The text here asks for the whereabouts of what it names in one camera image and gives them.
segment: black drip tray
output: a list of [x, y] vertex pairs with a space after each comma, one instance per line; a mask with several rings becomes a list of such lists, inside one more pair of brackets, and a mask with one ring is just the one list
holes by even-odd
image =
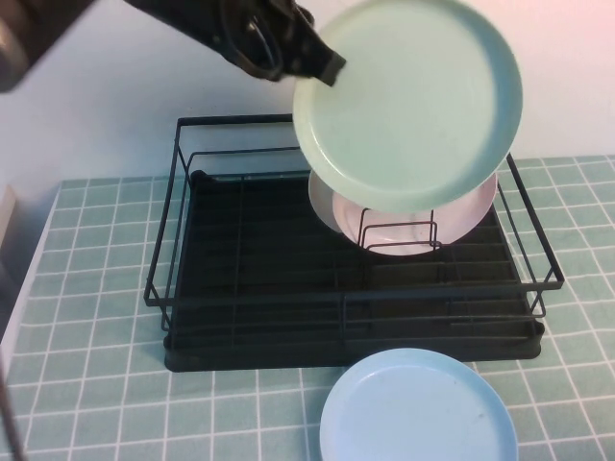
[[217, 182], [197, 172], [191, 190], [176, 293], [184, 306], [164, 343], [173, 371], [349, 365], [400, 347], [465, 361], [540, 352], [544, 328], [524, 294], [412, 295], [520, 283], [493, 208], [453, 245], [386, 256], [321, 223], [307, 178]]

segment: plate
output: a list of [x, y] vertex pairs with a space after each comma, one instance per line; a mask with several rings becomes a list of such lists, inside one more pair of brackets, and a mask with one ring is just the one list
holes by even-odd
[[[436, 240], [448, 245], [471, 231], [489, 211], [497, 190], [498, 177], [494, 174], [469, 194], [436, 208], [433, 211], [433, 222], [437, 224], [437, 229], [431, 239], [430, 211], [392, 214], [367, 210], [363, 217], [364, 237], [360, 239], [362, 206], [334, 193], [333, 215], [344, 235], [371, 252], [381, 255], [419, 255], [433, 250], [430, 241]], [[397, 226], [399, 223], [425, 224]], [[366, 229], [368, 226], [385, 227]]]
[[506, 408], [479, 375], [437, 352], [367, 357], [333, 386], [323, 461], [517, 461]]
[[455, 0], [368, 0], [321, 37], [348, 62], [333, 87], [300, 79], [302, 151], [335, 192], [391, 213], [445, 205], [486, 181], [521, 118], [500, 33]]
[[313, 171], [309, 173], [307, 194], [318, 218], [332, 231], [341, 232], [333, 216], [333, 191]]

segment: mint green plate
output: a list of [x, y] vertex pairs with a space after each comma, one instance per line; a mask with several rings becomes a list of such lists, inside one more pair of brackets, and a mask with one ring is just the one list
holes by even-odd
[[321, 32], [348, 62], [334, 87], [299, 80], [294, 124], [307, 161], [361, 206], [414, 212], [486, 181], [521, 118], [514, 56], [454, 0], [368, 0]]

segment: dish rack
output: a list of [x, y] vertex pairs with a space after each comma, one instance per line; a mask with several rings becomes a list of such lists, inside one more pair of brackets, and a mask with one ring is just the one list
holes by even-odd
[[[495, 205], [471, 232], [442, 245], [431, 219], [421, 224], [432, 228], [432, 251], [379, 255], [318, 219], [308, 170], [210, 172], [220, 158], [246, 165], [273, 154], [286, 164], [301, 157], [296, 145], [189, 157], [181, 148], [185, 130], [207, 137], [232, 127], [242, 137], [244, 127], [291, 123], [290, 115], [178, 121], [144, 294], [162, 314], [169, 370], [344, 366], [392, 348], [462, 361], [540, 353], [544, 297], [564, 277], [511, 155], [505, 165], [517, 190], [504, 194], [499, 185]], [[363, 240], [367, 231], [360, 230]]]

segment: light blue plate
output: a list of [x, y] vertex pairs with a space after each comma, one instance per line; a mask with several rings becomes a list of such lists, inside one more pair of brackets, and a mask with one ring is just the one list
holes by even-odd
[[441, 353], [365, 358], [333, 386], [320, 424], [323, 461], [517, 461], [496, 392]]
[[299, 80], [295, 131], [318, 176], [379, 211], [433, 209], [498, 168], [522, 85], [500, 33], [455, 0], [368, 0], [320, 33], [348, 62], [328, 87]]

